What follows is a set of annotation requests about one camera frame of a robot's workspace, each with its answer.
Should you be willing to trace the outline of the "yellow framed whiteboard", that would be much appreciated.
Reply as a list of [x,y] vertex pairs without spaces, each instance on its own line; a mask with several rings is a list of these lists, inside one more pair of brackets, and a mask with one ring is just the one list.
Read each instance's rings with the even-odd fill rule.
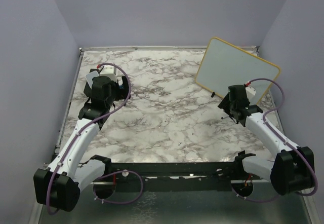
[[214,37],[208,43],[195,82],[224,98],[229,86],[242,85],[257,78],[275,81],[280,72],[278,65]]

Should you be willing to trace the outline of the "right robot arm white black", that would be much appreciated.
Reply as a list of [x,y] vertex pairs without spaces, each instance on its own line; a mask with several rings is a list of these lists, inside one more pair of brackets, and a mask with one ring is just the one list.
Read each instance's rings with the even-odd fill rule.
[[267,119],[266,113],[257,105],[251,105],[246,85],[233,85],[218,105],[237,124],[253,132],[270,151],[274,161],[258,158],[254,154],[240,153],[232,167],[236,178],[244,179],[249,174],[269,181],[279,195],[302,194],[318,189],[314,170],[314,154],[309,147],[300,147],[289,140]]

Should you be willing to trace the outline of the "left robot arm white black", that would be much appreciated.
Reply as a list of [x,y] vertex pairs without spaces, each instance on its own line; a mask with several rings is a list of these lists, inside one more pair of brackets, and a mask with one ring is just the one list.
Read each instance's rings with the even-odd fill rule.
[[94,156],[83,168],[79,168],[79,163],[113,113],[114,102],[125,99],[129,87],[120,86],[113,75],[94,77],[92,81],[91,86],[85,86],[84,94],[88,99],[79,111],[68,141],[48,167],[36,170],[33,176],[36,201],[48,208],[70,212],[87,185],[96,178],[105,181],[111,177],[109,159]]

